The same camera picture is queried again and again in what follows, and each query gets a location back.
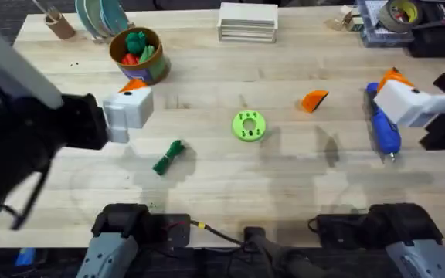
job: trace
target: green ring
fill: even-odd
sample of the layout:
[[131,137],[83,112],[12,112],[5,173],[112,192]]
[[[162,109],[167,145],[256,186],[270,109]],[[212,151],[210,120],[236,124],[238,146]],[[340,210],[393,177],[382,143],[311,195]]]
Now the green ring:
[[[243,127],[245,120],[253,120],[255,122],[255,128],[252,130],[246,130]],[[263,116],[254,110],[240,111],[233,118],[233,133],[242,141],[254,142],[262,138],[266,132],[266,121]]]

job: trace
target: orange block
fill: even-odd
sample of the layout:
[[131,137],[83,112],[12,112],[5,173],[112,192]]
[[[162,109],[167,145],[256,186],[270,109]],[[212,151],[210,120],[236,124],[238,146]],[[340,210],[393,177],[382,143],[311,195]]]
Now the orange block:
[[326,90],[313,90],[304,97],[301,101],[301,106],[303,106],[306,111],[312,113],[328,94],[329,92]]
[[408,86],[415,86],[410,81],[408,81],[398,70],[397,68],[393,67],[392,69],[388,70],[386,74],[384,74],[384,77],[382,80],[380,80],[379,85],[377,86],[377,92],[380,92],[380,90],[384,87],[387,80],[396,80],[403,84],[406,84]]
[[127,92],[129,90],[140,89],[145,86],[147,86],[147,84],[145,84],[144,81],[138,79],[132,79],[118,93]]

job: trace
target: tape roll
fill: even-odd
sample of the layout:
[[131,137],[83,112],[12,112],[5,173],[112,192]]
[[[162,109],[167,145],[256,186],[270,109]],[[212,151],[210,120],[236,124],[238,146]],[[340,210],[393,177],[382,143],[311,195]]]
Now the tape roll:
[[388,1],[377,15],[379,22],[391,32],[408,32],[423,18],[419,4],[411,0]]

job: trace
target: wooden table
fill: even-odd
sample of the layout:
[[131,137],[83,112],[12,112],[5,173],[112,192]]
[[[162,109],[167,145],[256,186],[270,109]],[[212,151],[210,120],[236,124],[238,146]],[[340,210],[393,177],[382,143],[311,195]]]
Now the wooden table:
[[[129,18],[155,30],[172,70],[153,87],[155,111],[129,144],[102,151],[63,149],[46,189],[23,230],[9,231],[0,214],[0,247],[87,246],[96,215],[109,203],[147,204],[152,212],[188,213],[241,238],[248,225],[270,239],[318,246],[307,220],[318,213],[350,212],[382,202],[415,202],[445,235],[445,151],[427,152],[419,128],[401,128],[395,164],[372,150],[363,89],[396,66],[420,89],[445,72],[445,59],[412,59],[402,49],[366,49],[358,33],[324,25],[337,7],[281,8],[276,44],[219,42],[217,11],[135,12]],[[64,93],[93,93],[99,103],[127,78],[107,45],[78,30],[59,41],[29,15],[15,48]],[[310,90],[329,90],[313,114],[297,105]],[[244,107],[267,119],[262,141],[236,139],[230,123]],[[164,177],[151,170],[170,143],[189,150]],[[7,203],[21,208],[36,176]],[[192,230],[191,246],[229,246],[207,231]]]

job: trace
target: black mount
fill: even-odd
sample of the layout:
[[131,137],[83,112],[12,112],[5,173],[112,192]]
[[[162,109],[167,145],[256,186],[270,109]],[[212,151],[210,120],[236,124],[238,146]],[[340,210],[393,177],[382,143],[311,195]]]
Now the black mount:
[[324,248],[383,249],[396,242],[433,239],[442,234],[429,214],[415,204],[372,205],[364,215],[318,215],[318,235]]
[[92,227],[94,237],[102,232],[133,236],[139,246],[185,247],[190,242],[190,215],[151,214],[146,205],[109,204]]

